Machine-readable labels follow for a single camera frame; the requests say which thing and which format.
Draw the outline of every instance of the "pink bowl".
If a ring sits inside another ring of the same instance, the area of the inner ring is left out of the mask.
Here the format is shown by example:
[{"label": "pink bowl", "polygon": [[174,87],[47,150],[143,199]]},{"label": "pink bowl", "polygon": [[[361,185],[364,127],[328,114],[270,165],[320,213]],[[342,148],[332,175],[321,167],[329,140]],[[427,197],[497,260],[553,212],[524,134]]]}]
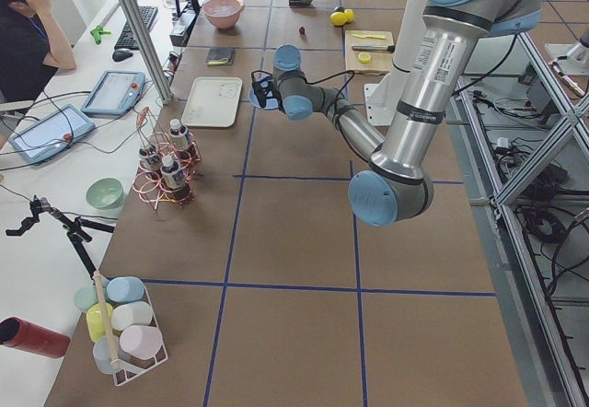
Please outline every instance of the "pink bowl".
[{"label": "pink bowl", "polygon": [[240,0],[209,0],[202,6],[206,18],[219,29],[233,27],[243,9]]}]

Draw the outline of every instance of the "cup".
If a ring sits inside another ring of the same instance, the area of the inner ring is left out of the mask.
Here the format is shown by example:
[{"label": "cup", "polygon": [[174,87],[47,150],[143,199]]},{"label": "cup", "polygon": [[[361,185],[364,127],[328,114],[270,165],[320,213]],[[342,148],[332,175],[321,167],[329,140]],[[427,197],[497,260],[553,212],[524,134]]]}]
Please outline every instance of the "cup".
[{"label": "cup", "polygon": [[136,276],[119,276],[107,286],[108,298],[117,303],[132,303],[144,297],[144,283]]},{"label": "cup", "polygon": [[32,354],[59,358],[65,355],[70,339],[17,317],[0,322],[0,344]]},{"label": "cup", "polygon": [[[128,362],[131,357],[129,354],[126,354],[121,350],[119,345],[119,338],[115,336],[114,342],[117,344],[117,355],[119,358]],[[112,375],[115,373],[112,365],[110,364],[109,342],[107,341],[106,336],[103,336],[98,341],[96,341],[94,347],[92,348],[92,355],[94,356],[94,361],[96,362],[96,366],[100,372],[104,373],[105,375]]]},{"label": "cup", "polygon": [[[109,285],[110,281],[104,276],[101,277],[102,287],[105,289]],[[98,295],[96,295],[96,287],[94,285],[87,285],[78,289],[74,294],[74,305],[84,313],[88,312],[88,309],[98,303]]]},{"label": "cup", "polygon": [[162,332],[152,326],[129,326],[121,333],[121,350],[139,359],[156,356],[164,345]]},{"label": "cup", "polygon": [[[112,306],[107,303],[107,311],[109,316],[112,315]],[[100,304],[95,304],[86,312],[86,323],[88,325],[88,333],[93,343],[102,338],[106,332],[104,324],[102,323],[102,315],[100,314]]]},{"label": "cup", "polygon": [[112,328],[124,331],[131,325],[148,326],[154,317],[154,311],[145,301],[123,304],[112,311]]}]

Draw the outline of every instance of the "lemon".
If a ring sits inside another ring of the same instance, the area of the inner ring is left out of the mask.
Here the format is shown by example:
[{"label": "lemon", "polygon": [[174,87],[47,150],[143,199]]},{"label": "lemon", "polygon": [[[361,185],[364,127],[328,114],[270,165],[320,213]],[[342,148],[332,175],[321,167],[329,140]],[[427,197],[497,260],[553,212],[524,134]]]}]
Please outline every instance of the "lemon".
[{"label": "lemon", "polygon": [[348,22],[353,22],[353,9],[346,9],[343,14]]},{"label": "lemon", "polygon": [[348,18],[344,13],[341,13],[340,11],[331,13],[331,16],[329,16],[329,20],[336,27],[341,27],[348,23]]}]

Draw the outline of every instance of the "label sticker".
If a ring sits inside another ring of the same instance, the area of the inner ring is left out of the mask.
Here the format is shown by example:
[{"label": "label sticker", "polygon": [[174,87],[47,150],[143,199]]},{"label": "label sticker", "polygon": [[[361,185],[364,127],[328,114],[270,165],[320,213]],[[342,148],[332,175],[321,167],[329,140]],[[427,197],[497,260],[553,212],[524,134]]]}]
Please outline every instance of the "label sticker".
[{"label": "label sticker", "polygon": [[417,52],[417,58],[413,63],[413,69],[423,73],[423,68],[430,62],[430,57],[432,57],[432,52],[437,42],[438,40],[435,37],[423,36],[420,50]]},{"label": "label sticker", "polygon": [[440,37],[423,36],[412,70],[430,82],[450,85],[467,45]]}]

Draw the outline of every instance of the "red cup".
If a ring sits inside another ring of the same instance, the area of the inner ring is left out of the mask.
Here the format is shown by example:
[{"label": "red cup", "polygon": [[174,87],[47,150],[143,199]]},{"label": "red cup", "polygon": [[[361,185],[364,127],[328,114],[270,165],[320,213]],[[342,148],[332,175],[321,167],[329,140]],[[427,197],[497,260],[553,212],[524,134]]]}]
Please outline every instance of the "red cup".
[{"label": "red cup", "polygon": [[0,344],[32,354],[60,358],[65,355],[70,339],[17,317],[0,322]]}]

